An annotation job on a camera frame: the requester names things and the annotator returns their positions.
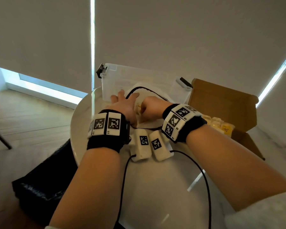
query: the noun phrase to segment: person's right hand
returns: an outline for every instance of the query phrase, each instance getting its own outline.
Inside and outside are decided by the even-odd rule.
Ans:
[[[155,96],[147,96],[141,104],[141,121],[162,119],[164,110],[172,105],[171,102]]]

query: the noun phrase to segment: light wood floor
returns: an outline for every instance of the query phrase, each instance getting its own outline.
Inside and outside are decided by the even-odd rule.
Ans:
[[[18,206],[11,182],[35,168],[70,137],[73,109],[12,90],[0,92],[0,228],[43,228]]]

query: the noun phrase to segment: white sleeve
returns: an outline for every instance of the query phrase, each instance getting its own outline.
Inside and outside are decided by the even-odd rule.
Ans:
[[[286,229],[286,193],[271,196],[225,217],[228,229]]]

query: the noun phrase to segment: cardboard box lid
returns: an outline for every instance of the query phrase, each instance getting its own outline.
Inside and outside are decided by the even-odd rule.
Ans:
[[[200,79],[193,79],[192,86],[188,104],[202,114],[219,117],[242,132],[256,126],[257,96]]]

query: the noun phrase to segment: black wristband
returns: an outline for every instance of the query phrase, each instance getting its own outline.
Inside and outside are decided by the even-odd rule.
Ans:
[[[201,113],[185,104],[172,104],[162,114],[162,133],[174,143],[185,142],[188,134],[206,124]]]
[[[110,113],[117,113],[119,118],[110,118]],[[122,113],[110,109],[102,110],[97,115],[90,125],[87,150],[106,147],[119,153],[123,145],[129,143],[129,121]]]

